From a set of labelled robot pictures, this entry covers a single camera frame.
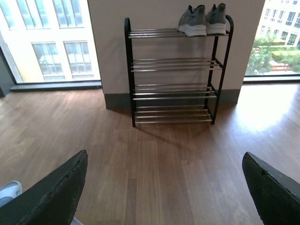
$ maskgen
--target shoe rack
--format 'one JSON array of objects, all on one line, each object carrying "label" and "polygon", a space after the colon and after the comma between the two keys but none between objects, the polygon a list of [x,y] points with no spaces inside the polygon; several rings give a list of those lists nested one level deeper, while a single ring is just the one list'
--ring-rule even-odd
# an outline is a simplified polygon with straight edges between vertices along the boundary
[{"label": "shoe rack", "polygon": [[[132,126],[138,124],[168,124],[210,122],[215,124],[225,70],[233,36],[233,20],[226,15],[230,29],[226,34],[197,36],[214,37],[211,58],[168,58],[168,59],[135,59],[132,50],[132,39],[136,38],[194,38],[187,37],[177,29],[132,30],[130,19],[125,19],[125,43],[127,71],[129,81]],[[216,58],[219,38],[227,38],[223,63]],[[204,83],[157,83],[136,82],[135,76],[140,73],[164,73],[169,71],[199,71],[208,73]],[[221,70],[216,89],[212,85],[213,72]]]}]

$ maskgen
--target dark baseboard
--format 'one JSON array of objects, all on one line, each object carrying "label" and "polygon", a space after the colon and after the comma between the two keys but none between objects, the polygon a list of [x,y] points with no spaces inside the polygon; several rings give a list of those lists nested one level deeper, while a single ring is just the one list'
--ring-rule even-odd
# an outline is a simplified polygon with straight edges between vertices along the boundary
[{"label": "dark baseboard", "polygon": [[[220,104],[230,105],[237,104],[240,95],[240,90],[222,90]],[[104,94],[105,105],[107,109],[120,109],[120,108],[130,108],[130,96],[129,93],[124,94]],[[199,102],[196,100],[160,100],[159,105],[194,105],[203,104],[204,102]],[[209,104],[214,104],[214,100],[210,100]],[[151,106],[151,102],[144,101],[143,104],[139,106]]]}]

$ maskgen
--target facade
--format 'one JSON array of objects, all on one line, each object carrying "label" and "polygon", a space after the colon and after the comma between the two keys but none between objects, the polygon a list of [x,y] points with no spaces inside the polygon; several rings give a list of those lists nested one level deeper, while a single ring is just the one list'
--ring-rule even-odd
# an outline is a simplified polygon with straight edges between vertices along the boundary
[{"label": "facade", "polygon": [[100,79],[86,0],[0,0],[0,9],[18,83]]},{"label": "facade", "polygon": [[275,36],[300,49],[300,0],[266,0],[256,36]]}]

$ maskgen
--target floor plank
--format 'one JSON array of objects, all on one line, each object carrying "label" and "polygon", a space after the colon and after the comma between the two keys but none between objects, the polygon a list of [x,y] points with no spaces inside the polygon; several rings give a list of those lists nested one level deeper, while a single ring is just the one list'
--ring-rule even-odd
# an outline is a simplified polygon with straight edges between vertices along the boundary
[{"label": "floor plank", "polygon": [[215,125],[133,128],[102,90],[0,99],[0,184],[27,190],[81,149],[86,225],[262,225],[242,172],[250,151],[300,182],[300,85],[246,85]]}]

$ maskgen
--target building window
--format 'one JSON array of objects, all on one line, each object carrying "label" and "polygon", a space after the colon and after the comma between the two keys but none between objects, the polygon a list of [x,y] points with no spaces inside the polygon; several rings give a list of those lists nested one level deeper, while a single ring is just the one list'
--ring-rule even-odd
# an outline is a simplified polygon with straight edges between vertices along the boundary
[{"label": "building window", "polygon": [[77,75],[92,74],[90,55],[87,42],[64,42],[67,51],[72,77],[77,80]]},{"label": "building window", "polygon": [[276,15],[277,15],[277,10],[276,10],[276,9],[274,9],[274,10],[273,10],[273,13],[272,13],[272,18],[271,18],[271,21],[275,21],[275,17],[276,17]]},{"label": "building window", "polygon": [[15,28],[15,21],[11,12],[11,1],[0,0],[0,7],[7,22],[7,25],[10,29]]},{"label": "building window", "polygon": [[265,32],[265,29],[266,29],[266,27],[265,27],[265,26],[262,26],[262,28],[261,28],[261,32],[260,32],[260,35],[263,35],[263,34],[264,34],[264,32]]},{"label": "building window", "polygon": [[300,49],[300,39],[299,39],[299,41],[297,43],[297,47],[298,47],[298,49]]},{"label": "building window", "polygon": [[289,17],[287,18],[286,23],[285,23],[286,25],[290,26],[292,24],[295,14],[296,13],[294,13],[294,12],[290,12]]},{"label": "building window", "polygon": [[271,10],[268,8],[267,11],[266,11],[266,14],[264,15],[264,19],[265,19],[265,20],[268,19],[269,15],[270,15],[270,11],[271,11]]},{"label": "building window", "polygon": [[285,40],[286,40],[286,37],[287,37],[287,35],[288,35],[288,33],[287,33],[287,32],[285,32],[285,31],[283,31],[283,32],[282,32],[282,34],[281,34],[281,37],[280,37],[280,39],[285,41]]},{"label": "building window", "polygon": [[277,37],[278,33],[279,33],[279,30],[274,30],[273,35],[274,35],[275,37]]},{"label": "building window", "polygon": [[294,27],[300,28],[300,13],[298,13]]},{"label": "building window", "polygon": [[83,25],[78,0],[53,0],[60,27],[80,27]]},{"label": "building window", "polygon": [[55,43],[32,43],[45,81],[64,81]]},{"label": "building window", "polygon": [[267,29],[267,36],[269,36],[270,33],[271,33],[271,27],[268,27],[268,29]]},{"label": "building window", "polygon": [[289,40],[287,41],[287,45],[294,45],[297,35],[291,34]]},{"label": "building window", "polygon": [[49,21],[41,0],[17,0],[27,29],[47,28]]},{"label": "building window", "polygon": [[277,20],[278,23],[282,23],[282,17],[284,15],[285,15],[285,11],[280,11],[280,14],[279,14],[279,17],[278,17],[278,20]]}]

